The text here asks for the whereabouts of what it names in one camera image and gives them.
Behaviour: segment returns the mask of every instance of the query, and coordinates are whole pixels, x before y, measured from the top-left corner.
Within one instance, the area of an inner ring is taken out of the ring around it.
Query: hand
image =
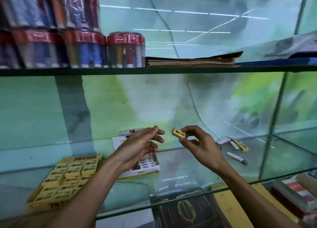
[[[159,136],[163,134],[165,131],[159,129],[158,126],[138,130],[131,134],[109,158],[115,159],[119,163],[121,172],[127,171],[137,164],[144,155],[155,155],[158,146],[150,140],[164,143],[164,139]]]
[[[187,148],[202,165],[215,173],[219,173],[229,165],[210,134],[207,134],[199,126],[186,126],[181,130],[186,133],[186,138],[180,138],[179,142]],[[189,136],[195,136],[198,140],[188,140],[187,138]]]

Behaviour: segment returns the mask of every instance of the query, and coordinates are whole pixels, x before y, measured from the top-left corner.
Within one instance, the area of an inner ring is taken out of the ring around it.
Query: forearm
[[[228,185],[254,227],[299,227],[252,188],[229,164],[226,164],[218,175]]]
[[[120,175],[117,165],[116,161],[107,159],[80,192],[60,210],[47,228],[90,227],[109,190]]]

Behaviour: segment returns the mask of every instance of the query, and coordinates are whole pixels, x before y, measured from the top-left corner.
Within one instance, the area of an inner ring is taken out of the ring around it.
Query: left hand
[[[150,140],[164,143],[164,139],[159,136],[163,134],[165,131],[158,126],[138,130],[131,134],[109,158],[116,160],[121,172],[127,171],[142,160],[144,155],[155,155],[158,146]]]

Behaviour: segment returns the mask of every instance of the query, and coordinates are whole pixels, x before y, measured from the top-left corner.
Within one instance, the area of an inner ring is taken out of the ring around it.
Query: yellow notebook
[[[287,210],[281,203],[279,203],[271,194],[268,192],[262,184],[255,184],[252,187],[257,190],[261,195],[267,198],[272,204],[274,204],[279,210],[286,214],[295,223],[298,222],[298,218],[293,215],[289,210]],[[239,202],[236,200],[234,195],[230,190],[219,192],[214,194],[216,201],[232,225],[233,228],[253,228],[248,216],[240,206]]]

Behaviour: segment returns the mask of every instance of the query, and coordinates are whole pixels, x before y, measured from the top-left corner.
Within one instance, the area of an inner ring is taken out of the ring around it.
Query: brown paper stack
[[[235,58],[239,58],[243,52],[234,52],[208,58],[156,58],[146,57],[148,68],[170,67],[234,67]]]

